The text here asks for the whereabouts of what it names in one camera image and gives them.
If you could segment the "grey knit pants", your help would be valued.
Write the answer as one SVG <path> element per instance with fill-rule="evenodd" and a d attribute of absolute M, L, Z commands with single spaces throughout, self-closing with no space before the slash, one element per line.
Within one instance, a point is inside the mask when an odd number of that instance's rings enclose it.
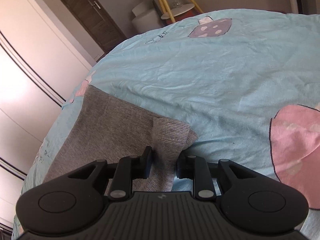
<path fill-rule="evenodd" d="M 197 140 L 189 124 L 152 113 L 88 86 L 80 114 L 44 178 L 48 182 L 98 159 L 116 163 L 155 151 L 148 179 L 135 179 L 135 191 L 171 191 L 175 164 Z"/>

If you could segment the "light blue mushroom bedsheet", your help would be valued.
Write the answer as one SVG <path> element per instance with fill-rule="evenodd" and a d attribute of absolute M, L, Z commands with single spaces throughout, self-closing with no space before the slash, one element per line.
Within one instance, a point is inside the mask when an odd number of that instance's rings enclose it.
<path fill-rule="evenodd" d="M 43 182 L 90 86 L 188 123 L 198 136 L 191 152 L 276 178 L 271 118 L 288 105 L 319 111 L 319 16 L 220 10 L 122 42 L 64 103 L 23 192 Z"/>

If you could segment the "white wardrobe with black lines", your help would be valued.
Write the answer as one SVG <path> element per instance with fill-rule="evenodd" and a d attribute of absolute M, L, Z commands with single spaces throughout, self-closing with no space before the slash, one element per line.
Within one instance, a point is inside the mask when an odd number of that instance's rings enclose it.
<path fill-rule="evenodd" d="M 1 0 L 1 226 L 61 106 L 95 60 L 43 0 Z"/>

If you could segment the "dark wooden door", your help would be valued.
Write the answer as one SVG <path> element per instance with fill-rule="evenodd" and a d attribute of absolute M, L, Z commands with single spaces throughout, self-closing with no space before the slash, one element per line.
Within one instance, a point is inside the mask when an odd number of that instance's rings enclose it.
<path fill-rule="evenodd" d="M 124 33 L 97 0 L 61 0 L 105 52 L 126 40 Z"/>

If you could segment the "red box under table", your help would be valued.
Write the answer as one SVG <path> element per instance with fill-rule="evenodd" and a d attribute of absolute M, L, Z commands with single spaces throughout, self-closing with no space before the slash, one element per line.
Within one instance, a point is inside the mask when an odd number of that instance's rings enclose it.
<path fill-rule="evenodd" d="M 184 18 L 189 18 L 198 15 L 197 11 L 194 9 L 188 10 L 187 12 L 184 12 L 179 15 L 179 18 L 184 19 Z"/>

